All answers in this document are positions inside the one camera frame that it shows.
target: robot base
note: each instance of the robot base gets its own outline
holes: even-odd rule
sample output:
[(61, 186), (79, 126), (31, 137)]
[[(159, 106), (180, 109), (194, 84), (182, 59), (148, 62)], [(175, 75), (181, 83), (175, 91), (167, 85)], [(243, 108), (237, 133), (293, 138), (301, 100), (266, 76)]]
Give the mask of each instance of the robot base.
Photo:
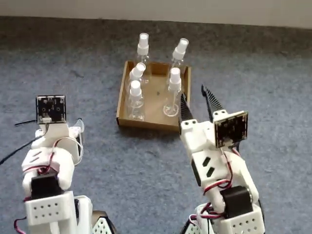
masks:
[(105, 211), (92, 212), (92, 234), (117, 234), (116, 228)]

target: black wire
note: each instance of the black wire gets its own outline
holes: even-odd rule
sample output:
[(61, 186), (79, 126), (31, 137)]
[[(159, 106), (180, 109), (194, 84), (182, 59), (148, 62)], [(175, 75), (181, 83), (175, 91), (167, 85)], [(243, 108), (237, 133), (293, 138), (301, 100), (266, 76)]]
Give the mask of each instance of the black wire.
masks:
[(22, 150), (23, 148), (25, 148), (26, 146), (30, 145), (31, 143), (33, 143), (34, 141), (42, 138), (43, 136), (46, 135), (46, 133), (48, 132), (49, 129), (49, 125), (47, 124), (45, 127), (45, 133), (42, 136), (38, 136), (35, 139), (32, 139), (31, 141), (29, 141), (28, 143), (22, 145), (21, 147), (19, 147), (18, 149), (16, 149), (15, 151), (13, 151), (12, 153), (10, 153), (9, 155), (7, 155), (6, 157), (4, 157), (1, 161), (0, 161), (0, 166), (6, 162), (6, 160), (8, 160), (10, 157), (12, 157), (14, 154), (16, 154), (18, 151)]
[(36, 120), (35, 120), (35, 119), (33, 119), (33, 120), (28, 120), (28, 121), (24, 121), (24, 122), (16, 123), (16, 124), (14, 124), (14, 126), (19, 126), (19, 125), (22, 125), (22, 124), (26, 124), (26, 123), (33, 123), (33, 122), (36, 122)]

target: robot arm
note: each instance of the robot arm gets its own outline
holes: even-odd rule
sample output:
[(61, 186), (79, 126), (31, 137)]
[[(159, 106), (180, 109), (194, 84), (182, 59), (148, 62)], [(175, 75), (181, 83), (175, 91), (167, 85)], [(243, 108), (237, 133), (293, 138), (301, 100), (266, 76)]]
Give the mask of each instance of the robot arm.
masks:
[(179, 119), (180, 138), (197, 184), (210, 201), (196, 210), (201, 234), (209, 233), (207, 220), (213, 220), (213, 229), (218, 234), (251, 231), (264, 234), (257, 188), (245, 161), (235, 149), (247, 137), (248, 113), (228, 114), (209, 90), (203, 95), (207, 99), (210, 120), (198, 122), (184, 95)]

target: white wall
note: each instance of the white wall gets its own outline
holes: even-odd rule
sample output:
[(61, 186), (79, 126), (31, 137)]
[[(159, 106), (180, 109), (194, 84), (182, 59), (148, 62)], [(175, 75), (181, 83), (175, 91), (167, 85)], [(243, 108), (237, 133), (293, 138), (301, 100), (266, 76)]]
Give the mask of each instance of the white wall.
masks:
[(312, 28), (312, 0), (0, 0), (0, 15)]

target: gray carpet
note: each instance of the gray carpet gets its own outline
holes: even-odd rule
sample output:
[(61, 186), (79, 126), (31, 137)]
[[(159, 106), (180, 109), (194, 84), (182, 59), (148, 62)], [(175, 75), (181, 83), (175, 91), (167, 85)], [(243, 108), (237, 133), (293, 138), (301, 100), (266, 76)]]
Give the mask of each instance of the gray carpet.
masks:
[[(260, 192), (267, 234), (311, 232), (312, 31), (197, 23), (0, 19), (2, 156), (34, 137), (35, 95), (65, 94), (68, 119), (86, 123), (85, 157), (73, 190), (105, 210), (121, 234), (177, 234), (201, 202), (177, 136), (120, 130), (115, 114), (125, 60), (140, 32), (153, 60), (168, 61), (180, 37), (190, 41), (191, 108), (207, 120), (202, 83), (229, 112), (250, 112), (241, 144)], [(23, 217), (20, 164), (0, 167), (1, 233)]]

